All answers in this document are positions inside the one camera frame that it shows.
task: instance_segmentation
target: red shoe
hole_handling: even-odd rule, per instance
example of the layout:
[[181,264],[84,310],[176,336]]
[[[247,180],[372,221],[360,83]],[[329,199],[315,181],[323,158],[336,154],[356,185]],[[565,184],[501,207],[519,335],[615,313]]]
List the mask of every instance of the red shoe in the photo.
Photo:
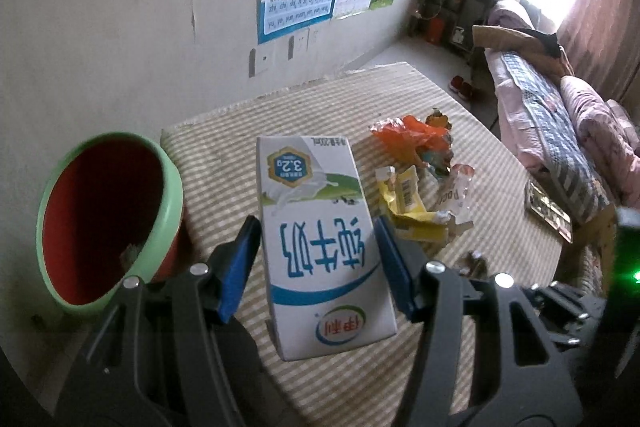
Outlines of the red shoe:
[[460,89],[458,89],[458,96],[462,98],[462,100],[464,100],[465,102],[468,102],[469,100],[471,100],[471,97],[473,96],[473,94],[474,94],[474,88],[468,82],[463,82],[462,86],[460,86]]
[[465,83],[465,79],[460,75],[454,76],[449,83],[449,89],[453,92],[459,92],[462,85]]

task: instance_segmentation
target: wall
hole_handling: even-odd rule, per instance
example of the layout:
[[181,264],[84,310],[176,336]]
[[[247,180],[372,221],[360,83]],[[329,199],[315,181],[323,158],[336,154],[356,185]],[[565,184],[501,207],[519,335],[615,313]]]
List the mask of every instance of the wall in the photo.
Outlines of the wall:
[[0,343],[21,377],[46,337],[29,317],[58,312],[36,265],[40,195],[55,163],[79,141],[162,127],[297,84],[391,42],[411,0],[323,23],[318,42],[249,79],[257,0],[2,0],[0,3]]

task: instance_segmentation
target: snack wrapper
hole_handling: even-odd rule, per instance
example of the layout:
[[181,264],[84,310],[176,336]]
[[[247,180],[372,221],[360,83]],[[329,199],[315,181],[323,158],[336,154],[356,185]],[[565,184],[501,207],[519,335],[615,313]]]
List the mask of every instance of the snack wrapper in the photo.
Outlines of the snack wrapper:
[[453,158],[449,118],[437,109],[425,122],[412,115],[376,122],[371,133],[396,160],[426,168],[437,179],[449,174]]
[[425,243],[446,243],[452,214],[448,210],[429,212],[418,194],[415,166],[401,174],[394,167],[376,169],[380,212],[394,224],[401,239]]
[[475,169],[469,165],[453,165],[451,175],[440,190],[436,210],[453,214],[454,219],[449,227],[452,235],[461,235],[465,230],[473,228],[469,190],[475,173]]

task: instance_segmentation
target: milk carton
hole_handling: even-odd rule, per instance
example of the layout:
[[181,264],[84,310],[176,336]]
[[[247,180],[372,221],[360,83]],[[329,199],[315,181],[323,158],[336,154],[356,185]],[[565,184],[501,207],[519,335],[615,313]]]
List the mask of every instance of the milk carton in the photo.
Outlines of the milk carton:
[[271,333],[283,360],[391,335],[396,318],[344,137],[260,136],[262,249]]

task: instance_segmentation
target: metal screw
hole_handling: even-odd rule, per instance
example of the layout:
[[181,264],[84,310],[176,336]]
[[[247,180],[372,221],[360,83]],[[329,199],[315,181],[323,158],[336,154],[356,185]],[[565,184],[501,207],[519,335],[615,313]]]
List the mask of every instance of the metal screw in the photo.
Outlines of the metal screw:
[[130,275],[124,281],[122,281],[122,285],[127,290],[132,290],[133,288],[137,288],[140,286],[140,279],[138,279],[137,275]]
[[196,263],[191,265],[189,271],[191,272],[191,275],[199,277],[209,271],[209,266],[207,266],[206,263]]
[[511,288],[513,286],[513,277],[508,273],[497,273],[494,276],[495,283],[502,288]]
[[442,273],[446,269],[440,261],[429,261],[424,267],[429,273]]

